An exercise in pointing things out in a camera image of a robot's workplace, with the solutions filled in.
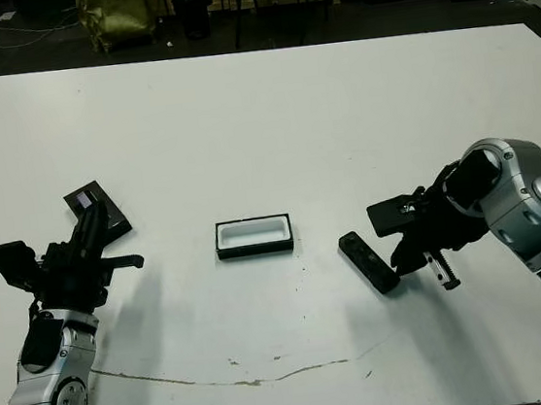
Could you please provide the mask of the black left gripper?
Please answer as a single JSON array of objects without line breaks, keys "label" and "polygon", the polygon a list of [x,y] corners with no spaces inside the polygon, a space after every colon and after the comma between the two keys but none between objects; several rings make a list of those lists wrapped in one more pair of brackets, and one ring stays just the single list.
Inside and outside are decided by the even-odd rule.
[{"label": "black left gripper", "polygon": [[94,202],[79,217],[73,242],[50,243],[39,264],[35,291],[42,308],[95,310],[107,301],[115,269],[144,266],[139,254],[103,257],[108,218],[105,203]]}]

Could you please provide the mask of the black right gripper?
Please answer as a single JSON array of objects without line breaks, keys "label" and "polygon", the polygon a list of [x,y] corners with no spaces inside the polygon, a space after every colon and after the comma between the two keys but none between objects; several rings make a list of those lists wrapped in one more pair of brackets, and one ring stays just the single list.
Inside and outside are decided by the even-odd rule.
[{"label": "black right gripper", "polygon": [[458,251],[471,242],[478,241],[488,232],[482,217],[462,213],[447,198],[444,177],[438,177],[429,188],[419,186],[400,212],[410,223],[400,242],[391,254],[391,267],[399,276],[412,274],[426,264],[435,272],[445,290],[455,289],[460,280],[441,253]]}]

